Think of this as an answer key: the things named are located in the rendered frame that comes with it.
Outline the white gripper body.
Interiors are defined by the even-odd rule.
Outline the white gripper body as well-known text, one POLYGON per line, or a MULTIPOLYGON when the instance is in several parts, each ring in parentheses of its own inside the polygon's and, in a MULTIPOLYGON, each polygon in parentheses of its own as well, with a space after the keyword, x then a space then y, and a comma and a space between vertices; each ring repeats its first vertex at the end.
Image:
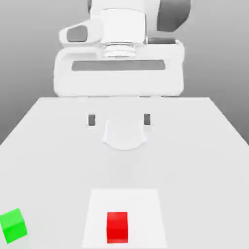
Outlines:
POLYGON ((106 47, 67 47, 56 56, 53 88, 59 97, 179 96, 184 46, 148 44, 133 57, 106 56, 106 47))

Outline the small red cube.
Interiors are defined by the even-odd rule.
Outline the small red cube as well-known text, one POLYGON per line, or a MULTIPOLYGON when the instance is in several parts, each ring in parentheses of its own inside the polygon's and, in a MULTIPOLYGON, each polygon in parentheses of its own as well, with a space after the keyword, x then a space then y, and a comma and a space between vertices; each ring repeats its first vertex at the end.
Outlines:
POLYGON ((128 243, 128 213, 108 212, 106 232, 108 244, 128 243))

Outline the small green cube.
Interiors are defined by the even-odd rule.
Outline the small green cube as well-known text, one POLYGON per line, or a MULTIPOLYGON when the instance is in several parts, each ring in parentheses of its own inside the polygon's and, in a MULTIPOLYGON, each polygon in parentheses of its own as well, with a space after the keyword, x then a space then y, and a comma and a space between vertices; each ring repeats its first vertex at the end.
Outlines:
POLYGON ((0 225, 7 244, 28 234, 24 218, 19 208, 0 215, 0 225))

